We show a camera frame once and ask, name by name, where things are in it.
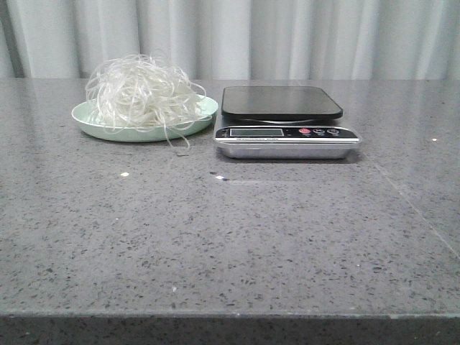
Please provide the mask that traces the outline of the light green round plate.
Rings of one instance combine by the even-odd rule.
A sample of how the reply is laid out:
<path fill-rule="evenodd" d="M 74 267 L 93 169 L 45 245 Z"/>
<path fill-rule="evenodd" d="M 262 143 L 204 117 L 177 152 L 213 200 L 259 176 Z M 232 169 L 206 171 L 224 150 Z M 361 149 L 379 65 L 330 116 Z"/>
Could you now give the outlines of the light green round plate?
<path fill-rule="evenodd" d="M 93 104 L 83 102 L 78 104 L 71 112 L 73 119 L 79 128 L 92 137 L 112 142 L 161 142 L 181 137 L 188 137 L 207 128 L 213 115 L 219 109 L 218 102 L 210 97 L 205 97 L 198 102 L 198 114 L 196 121 L 183 121 L 171 128 L 164 128 L 163 125 L 138 129 L 134 127 L 106 126 L 96 121 L 91 116 Z"/>

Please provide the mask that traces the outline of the white pleated curtain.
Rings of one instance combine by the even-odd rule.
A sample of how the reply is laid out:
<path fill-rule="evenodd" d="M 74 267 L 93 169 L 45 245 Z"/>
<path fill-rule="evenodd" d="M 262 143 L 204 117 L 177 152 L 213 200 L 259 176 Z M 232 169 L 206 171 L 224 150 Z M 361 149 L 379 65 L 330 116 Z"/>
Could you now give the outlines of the white pleated curtain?
<path fill-rule="evenodd" d="M 457 1 L 3 1 L 1 75 L 85 78 L 129 54 L 191 78 L 459 78 Z"/>

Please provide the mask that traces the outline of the black silver kitchen scale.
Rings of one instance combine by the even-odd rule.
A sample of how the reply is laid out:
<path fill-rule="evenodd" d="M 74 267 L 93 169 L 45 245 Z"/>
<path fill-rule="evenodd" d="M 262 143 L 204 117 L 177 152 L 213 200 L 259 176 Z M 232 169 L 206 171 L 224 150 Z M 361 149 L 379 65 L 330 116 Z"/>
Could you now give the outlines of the black silver kitchen scale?
<path fill-rule="evenodd" d="M 362 142 L 337 124 L 343 109 L 313 86 L 231 86 L 224 89 L 214 140 L 238 159 L 345 158 Z"/>

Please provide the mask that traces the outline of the white vermicelli noodle bundle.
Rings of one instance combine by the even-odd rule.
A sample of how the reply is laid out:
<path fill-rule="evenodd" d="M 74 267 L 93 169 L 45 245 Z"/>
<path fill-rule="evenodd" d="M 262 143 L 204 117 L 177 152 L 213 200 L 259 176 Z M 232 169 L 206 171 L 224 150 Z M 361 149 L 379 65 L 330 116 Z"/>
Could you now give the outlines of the white vermicelli noodle bundle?
<path fill-rule="evenodd" d="M 86 84 L 91 116 L 110 127 L 173 128 L 196 121 L 205 88 L 164 59 L 127 55 L 99 65 Z"/>

